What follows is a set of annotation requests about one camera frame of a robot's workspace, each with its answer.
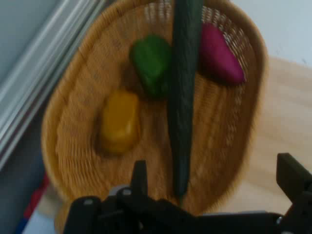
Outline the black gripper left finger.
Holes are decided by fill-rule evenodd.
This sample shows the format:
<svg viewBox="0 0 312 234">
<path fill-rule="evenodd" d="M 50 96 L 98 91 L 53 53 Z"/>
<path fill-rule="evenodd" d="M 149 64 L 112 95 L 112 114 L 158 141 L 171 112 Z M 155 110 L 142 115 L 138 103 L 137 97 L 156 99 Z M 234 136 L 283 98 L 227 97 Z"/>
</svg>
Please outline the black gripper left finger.
<svg viewBox="0 0 312 234">
<path fill-rule="evenodd" d="M 117 192 L 118 208 L 155 208 L 156 201 L 148 197 L 147 166 L 145 160 L 134 163 L 132 178 L 128 187 Z"/>
</svg>

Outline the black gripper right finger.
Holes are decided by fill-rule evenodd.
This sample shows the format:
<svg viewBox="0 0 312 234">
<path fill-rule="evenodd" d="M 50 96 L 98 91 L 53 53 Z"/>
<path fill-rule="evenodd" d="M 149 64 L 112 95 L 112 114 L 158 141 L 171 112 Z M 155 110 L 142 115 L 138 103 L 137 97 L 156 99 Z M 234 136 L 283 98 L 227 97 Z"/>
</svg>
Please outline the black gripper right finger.
<svg viewBox="0 0 312 234">
<path fill-rule="evenodd" d="M 277 155 L 276 182 L 292 205 L 279 223 L 282 232 L 312 232 L 312 175 L 289 153 Z"/>
</svg>

